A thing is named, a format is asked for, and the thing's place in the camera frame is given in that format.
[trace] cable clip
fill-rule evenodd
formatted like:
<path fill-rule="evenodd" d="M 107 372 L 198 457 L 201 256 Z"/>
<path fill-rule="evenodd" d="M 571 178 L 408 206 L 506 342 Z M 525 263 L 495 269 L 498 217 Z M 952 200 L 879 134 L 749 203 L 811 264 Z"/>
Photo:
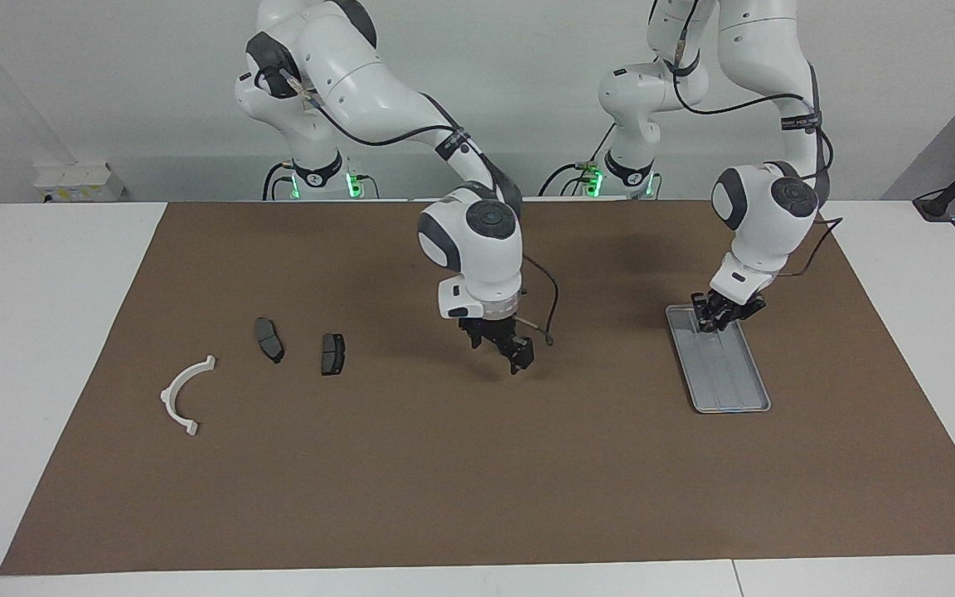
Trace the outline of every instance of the cable clip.
<path fill-rule="evenodd" d="M 297 95 L 300 95 L 300 97 L 302 97 L 302 99 L 306 100 L 307 102 L 311 102 L 312 105 L 316 107 L 319 106 L 318 102 L 316 102 L 315 99 L 312 98 L 312 95 L 308 93 L 308 90 L 304 89 L 304 84 L 300 82 L 300 79 L 297 79 L 296 76 L 294 75 L 290 75 L 289 72 L 286 71 L 284 68 L 279 69 L 279 73 L 282 76 L 282 78 L 285 79 L 285 83 L 287 83 L 289 88 L 297 92 Z"/>
<path fill-rule="evenodd" d="M 681 54 L 681 57 L 678 58 L 677 64 L 679 64 L 679 60 L 683 60 L 683 54 Z M 677 79 L 683 79 L 698 69 L 698 63 L 700 63 L 700 60 L 702 60 L 702 50 L 699 50 L 697 53 L 695 53 L 695 59 L 692 61 L 690 66 L 679 67 L 677 64 L 673 64 L 670 61 L 666 61 L 666 66 Z"/>
<path fill-rule="evenodd" d="M 465 146 L 466 142 L 470 139 L 470 133 L 463 131 L 463 129 L 455 129 L 455 132 L 452 133 L 450 137 L 444 141 L 440 141 L 439 146 L 436 147 L 437 155 L 440 156 L 445 162 L 448 161 L 459 148 Z"/>
<path fill-rule="evenodd" d="M 820 125 L 823 124 L 823 114 L 820 110 L 806 116 L 792 116 L 780 119 L 780 129 L 783 131 L 800 131 L 806 129 L 807 133 L 814 133 Z"/>
<path fill-rule="evenodd" d="M 686 38 L 687 38 L 687 30 L 685 29 L 680 32 L 680 40 L 677 42 L 676 54 L 674 54 L 673 56 L 674 67 L 677 67 L 678 65 L 680 65 L 680 63 L 683 62 L 683 51 L 687 47 Z"/>

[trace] white arc-shaped part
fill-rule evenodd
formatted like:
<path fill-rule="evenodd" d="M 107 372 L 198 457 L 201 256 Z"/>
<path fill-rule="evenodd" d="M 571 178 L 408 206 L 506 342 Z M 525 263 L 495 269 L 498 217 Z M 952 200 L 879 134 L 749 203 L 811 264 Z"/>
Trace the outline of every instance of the white arc-shaped part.
<path fill-rule="evenodd" d="M 197 422 L 196 420 L 183 419 L 175 411 L 175 398 L 179 396 L 179 390 L 182 389 L 183 385 L 186 385 L 187 381 L 190 381 L 194 376 L 205 373 L 205 371 L 212 371 L 216 367 L 216 357 L 209 355 L 204 362 L 197 364 L 192 364 L 192 366 L 187 367 L 187 369 L 182 370 L 182 373 L 176 376 L 171 385 L 166 389 L 162 390 L 160 393 L 160 401 L 164 403 L 164 408 L 167 409 L 167 415 L 171 416 L 176 423 L 187 428 L 187 434 L 194 435 L 197 432 Z"/>

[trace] white table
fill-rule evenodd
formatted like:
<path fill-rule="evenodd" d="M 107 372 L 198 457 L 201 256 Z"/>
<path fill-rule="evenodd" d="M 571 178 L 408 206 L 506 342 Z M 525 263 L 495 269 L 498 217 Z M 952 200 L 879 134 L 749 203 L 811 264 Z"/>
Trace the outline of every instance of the white table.
<path fill-rule="evenodd" d="M 0 205 L 0 563 L 163 209 Z M 823 215 L 846 217 L 835 237 L 955 441 L 955 230 L 906 203 Z M 15 594 L 914 597 L 955 595 L 955 556 L 0 578 Z"/>

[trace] green light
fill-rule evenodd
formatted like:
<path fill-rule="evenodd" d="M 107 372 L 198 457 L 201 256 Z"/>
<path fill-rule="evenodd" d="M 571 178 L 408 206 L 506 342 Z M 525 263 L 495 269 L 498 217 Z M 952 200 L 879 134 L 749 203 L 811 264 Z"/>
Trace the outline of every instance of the green light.
<path fill-rule="evenodd" d="M 599 193 L 603 191 L 603 173 L 594 169 L 592 174 L 595 175 L 595 180 L 588 182 L 588 197 L 598 197 Z"/>
<path fill-rule="evenodd" d="M 348 194 L 352 199 L 363 197 L 363 182 L 357 181 L 356 177 L 349 172 L 345 173 L 345 180 L 348 181 Z"/>

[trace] black cable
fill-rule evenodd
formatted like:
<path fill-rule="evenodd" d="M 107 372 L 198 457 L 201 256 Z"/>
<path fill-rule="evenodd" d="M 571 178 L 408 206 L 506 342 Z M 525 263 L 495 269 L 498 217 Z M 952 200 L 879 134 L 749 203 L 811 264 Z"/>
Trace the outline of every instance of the black cable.
<path fill-rule="evenodd" d="M 538 192 L 537 196 L 543 197 L 543 193 L 547 192 L 547 187 L 549 187 L 550 184 L 552 184 L 555 178 L 557 178 L 558 175 L 560 175 L 562 172 L 565 172 L 571 169 L 572 167 L 576 167 L 576 165 L 574 165 L 573 163 L 567 163 L 567 165 L 560 167 L 560 169 L 554 170 L 554 172 L 550 175 L 550 177 L 547 177 L 545 184 L 543 184 L 543 186 L 541 187 L 541 192 Z"/>
<path fill-rule="evenodd" d="M 695 16 L 695 11 L 697 8 L 698 8 L 698 2 L 695 2 L 694 4 L 692 4 L 691 10 L 687 13 L 687 19 L 683 22 L 683 29 L 680 31 L 679 49 L 677 50 L 677 56 L 676 56 L 678 60 L 679 58 L 683 57 L 683 49 L 685 49 L 686 39 L 687 39 L 687 28 L 691 26 L 691 22 Z M 806 98 L 801 97 L 801 95 L 799 94 L 765 95 L 765 97 L 763 98 L 752 99 L 749 102 L 743 102 L 742 104 L 739 104 L 739 105 L 725 107 L 724 109 L 695 109 L 695 107 L 688 105 L 687 102 L 685 102 L 685 99 L 683 99 L 683 95 L 680 94 L 680 76 L 677 74 L 677 66 L 678 65 L 673 66 L 673 91 L 675 92 L 677 101 L 680 102 L 680 105 L 685 107 L 687 112 L 690 112 L 693 114 L 701 114 L 701 116 L 713 116 L 713 114 L 727 114 L 729 112 L 735 112 L 738 109 L 747 109 L 747 107 L 758 105 L 759 103 L 772 102 L 774 100 L 798 100 L 800 102 L 803 102 L 803 104 L 805 104 L 807 107 L 810 107 L 810 109 L 812 109 L 812 106 L 808 106 L 808 102 Z M 822 175 L 823 173 L 826 173 L 827 170 L 831 169 L 831 163 L 834 162 L 834 159 L 835 159 L 835 148 L 834 146 L 832 146 L 831 140 L 827 138 L 827 133 L 823 132 L 823 129 L 820 128 L 820 126 L 816 126 L 815 129 L 816 129 L 816 136 L 817 136 L 816 143 L 824 143 L 825 146 L 827 146 L 827 160 L 825 162 L 825 165 L 823 165 L 822 167 L 819 167 L 815 173 L 808 175 L 808 177 L 801 178 L 801 180 L 803 181 L 808 181 L 808 180 L 811 180 L 811 178 L 820 177 L 820 175 Z"/>
<path fill-rule="evenodd" d="M 658 201 L 659 197 L 662 196 L 662 175 L 655 172 L 652 174 L 652 177 L 658 177 L 658 190 L 655 191 L 655 199 L 653 199 L 653 201 Z"/>
<path fill-rule="evenodd" d="M 617 122 L 614 122 L 614 124 L 610 124 L 610 128 L 607 129 L 606 134 L 603 135 L 603 140 L 600 140 L 599 145 L 595 147 L 595 151 L 592 152 L 591 158 L 588 158 L 588 162 L 595 162 L 595 156 L 599 155 L 599 150 L 602 150 L 603 146 L 605 146 L 605 144 L 607 143 L 607 139 L 610 139 L 610 133 L 613 132 L 614 126 L 617 126 L 617 125 L 618 125 Z M 580 186 L 580 182 L 577 182 L 577 185 L 573 186 L 573 192 L 571 194 L 577 194 L 577 187 L 579 186 Z"/>
<path fill-rule="evenodd" d="M 278 188 L 278 185 L 279 185 L 280 182 L 289 182 L 289 184 L 292 185 L 292 184 L 293 184 L 293 177 L 281 177 L 281 178 L 277 178 L 277 180 L 276 180 L 276 181 L 274 182 L 274 184 L 272 185 L 272 201 L 277 201 L 277 200 L 278 200 L 277 197 L 275 196 L 275 189 Z"/>
<path fill-rule="evenodd" d="M 814 224 L 827 224 L 827 230 L 825 231 L 825 233 L 823 233 L 822 237 L 820 237 L 820 240 L 816 243 L 816 246 L 812 248 L 812 253 L 810 254 L 810 258 L 808 258 L 808 260 L 806 261 L 806 265 L 804 265 L 801 271 L 795 272 L 793 274 L 780 274 L 780 275 L 777 275 L 776 277 L 798 277 L 801 275 L 805 275 L 806 272 L 808 272 L 808 268 L 810 268 L 810 265 L 812 265 L 812 261 L 816 259 L 816 254 L 820 252 L 820 246 L 823 246 L 823 241 L 827 240 L 827 237 L 831 235 L 831 233 L 835 230 L 835 227 L 837 227 L 838 224 L 842 223 L 842 220 L 845 220 L 845 218 L 835 218 L 834 220 L 817 220 L 813 222 Z"/>
<path fill-rule="evenodd" d="M 552 284 L 552 287 L 555 289 L 555 298 L 553 299 L 552 303 L 550 303 L 550 311 L 547 311 L 547 322 L 545 323 L 545 328 L 537 329 L 537 332 L 543 333 L 543 337 L 545 337 L 545 342 L 547 345 L 549 345 L 549 347 L 553 347 L 555 345 L 555 339 L 550 335 L 550 325 L 555 318 L 555 310 L 558 309 L 558 282 L 555 279 L 555 276 L 550 274 L 550 272 L 547 271 L 547 268 L 543 267 L 543 265 L 538 264 L 538 262 L 533 260 L 533 258 L 528 255 L 523 255 L 523 257 L 526 258 L 526 261 L 530 262 L 534 268 L 540 269 L 541 273 L 547 276 L 547 279 L 550 280 L 550 284 Z"/>
<path fill-rule="evenodd" d="M 372 176 L 369 175 L 369 174 L 360 174 L 359 177 L 356 177 L 356 180 L 357 180 L 357 181 L 371 181 L 371 182 L 374 182 L 374 185 L 375 185 L 375 199 L 382 199 L 382 192 L 380 192 L 380 190 L 378 190 L 378 181 L 376 181 L 374 177 L 372 177 Z"/>
<path fill-rule="evenodd" d="M 818 167 L 815 173 L 808 175 L 808 177 L 799 178 L 800 181 L 808 181 L 810 178 L 819 177 L 820 174 L 831 170 L 831 165 L 835 162 L 835 146 L 831 144 L 831 140 L 827 138 L 827 133 L 823 132 L 823 129 L 820 126 L 816 128 L 816 143 L 823 143 L 827 147 L 827 159 L 823 162 L 822 167 Z"/>
<path fill-rule="evenodd" d="M 683 57 L 683 46 L 685 46 L 687 41 L 687 28 L 691 26 L 692 19 L 695 18 L 695 11 L 698 8 L 698 2 L 696 1 L 691 5 L 691 11 L 687 13 L 687 19 L 683 22 L 683 29 L 680 31 L 680 46 L 677 50 L 679 57 Z M 800 102 L 806 103 L 806 98 L 801 97 L 797 94 L 775 94 L 775 95 L 766 95 L 764 98 L 752 99 L 749 102 L 745 102 L 736 106 L 726 107 L 726 109 L 694 109 L 694 107 L 687 105 L 687 102 L 683 101 L 683 95 L 680 95 L 680 78 L 677 75 L 677 66 L 673 66 L 673 89 L 676 92 L 677 99 L 680 101 L 680 105 L 685 107 L 687 112 L 693 114 L 702 114 L 702 116 L 712 116 L 712 114 L 727 114 L 729 112 L 735 112 L 738 109 L 746 109 L 753 105 L 757 105 L 763 102 L 770 102 L 773 100 L 798 100 Z"/>
<path fill-rule="evenodd" d="M 577 182 L 577 186 L 580 186 L 580 183 L 584 182 L 584 177 L 572 178 L 572 180 L 565 182 L 565 185 L 562 185 L 562 190 L 558 192 L 558 197 L 565 197 L 565 187 L 574 184 L 574 182 Z M 577 187 L 573 187 L 573 193 L 570 197 L 575 196 L 575 194 L 577 194 Z"/>
<path fill-rule="evenodd" d="M 448 131 L 450 133 L 456 132 L 456 129 L 452 129 L 451 126 L 446 126 L 443 124 L 431 124 L 429 126 L 422 126 L 420 129 L 414 129 L 414 131 L 410 131 L 408 133 L 403 133 L 402 135 L 397 135 L 392 139 L 386 139 L 384 141 L 368 141 L 366 139 L 360 139 L 360 137 L 357 137 L 356 135 L 353 135 L 353 133 L 346 131 L 340 124 L 337 123 L 336 120 L 334 120 L 333 117 L 330 116 L 330 114 L 327 114 L 327 111 L 323 109 L 320 104 L 312 102 L 312 105 L 315 106 L 315 109 L 319 110 L 319 113 L 322 114 L 323 117 L 326 117 L 326 119 L 330 121 L 330 124 L 334 125 L 334 128 L 337 129 L 337 131 L 340 131 L 342 135 L 345 135 L 349 139 L 356 141 L 356 143 L 361 144 L 361 146 L 382 148 L 385 146 L 391 146 L 391 144 L 394 143 L 400 143 L 400 141 L 406 141 L 414 136 L 421 135 L 422 133 L 428 133 L 429 131 Z"/>
<path fill-rule="evenodd" d="M 270 190 L 270 186 L 272 186 L 272 178 L 275 177 L 275 173 L 281 170 L 282 167 L 285 167 L 285 165 L 284 163 L 280 162 L 276 163 L 275 166 L 272 166 L 272 169 L 268 170 L 268 176 L 264 179 L 264 192 L 262 196 L 260 196 L 261 201 L 268 201 L 268 192 Z"/>
<path fill-rule="evenodd" d="M 448 111 L 444 109 L 444 106 L 440 105 L 436 99 L 433 99 L 432 95 L 421 94 L 428 102 L 430 102 L 437 112 L 440 112 L 440 116 L 444 116 L 444 120 L 447 120 L 449 124 L 455 126 L 456 131 L 462 131 L 463 126 L 459 126 L 458 121 L 455 118 L 452 118 L 451 114 L 448 114 Z"/>

